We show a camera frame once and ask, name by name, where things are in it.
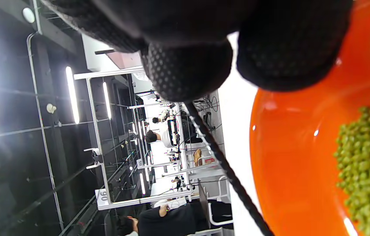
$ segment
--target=table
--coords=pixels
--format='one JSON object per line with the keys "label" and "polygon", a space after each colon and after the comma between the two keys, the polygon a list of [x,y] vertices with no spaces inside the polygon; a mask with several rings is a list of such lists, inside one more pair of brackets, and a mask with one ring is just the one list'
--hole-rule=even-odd
{"label": "table", "polygon": [[[257,87],[243,79],[236,70],[237,33],[229,36],[234,51],[233,68],[226,82],[218,89],[225,155],[255,205],[259,200],[255,190],[249,151],[250,120]],[[230,186],[233,222],[236,236],[262,236],[259,228]]]}

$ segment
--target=white wall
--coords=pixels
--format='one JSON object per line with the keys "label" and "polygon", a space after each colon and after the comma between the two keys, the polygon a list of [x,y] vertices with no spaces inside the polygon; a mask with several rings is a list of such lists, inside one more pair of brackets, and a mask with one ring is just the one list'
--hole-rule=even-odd
{"label": "white wall", "polygon": [[82,34],[87,69],[98,71],[119,70],[118,67],[105,55],[96,55],[95,51],[111,49],[110,46]]}
{"label": "white wall", "polygon": [[[86,56],[87,69],[98,72],[98,71],[110,71],[119,70],[119,68],[105,55],[96,55],[95,51],[109,50],[112,49],[105,43],[99,42],[98,40],[92,39],[89,36],[82,34],[84,53]],[[143,81],[137,79],[133,75],[134,92],[142,92],[153,89],[150,81]]]}

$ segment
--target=orange bowl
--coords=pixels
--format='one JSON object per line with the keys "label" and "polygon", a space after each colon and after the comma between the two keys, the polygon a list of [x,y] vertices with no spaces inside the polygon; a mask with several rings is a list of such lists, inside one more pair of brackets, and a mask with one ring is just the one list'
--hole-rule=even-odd
{"label": "orange bowl", "polygon": [[370,0],[357,0],[339,59],[317,85],[293,93],[259,90],[251,118],[251,161],[265,220],[277,236],[356,236],[336,187],[335,139],[370,106]]}

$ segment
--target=brown object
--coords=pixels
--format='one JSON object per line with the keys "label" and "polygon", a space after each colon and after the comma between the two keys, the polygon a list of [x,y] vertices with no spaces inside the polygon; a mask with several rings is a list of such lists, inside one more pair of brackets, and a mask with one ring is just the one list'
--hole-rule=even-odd
{"label": "brown object", "polygon": [[203,160],[200,160],[200,158],[201,158],[201,154],[202,154],[201,149],[197,149],[197,150],[194,152],[194,164],[195,164],[195,166],[202,166],[202,164],[203,164]]}

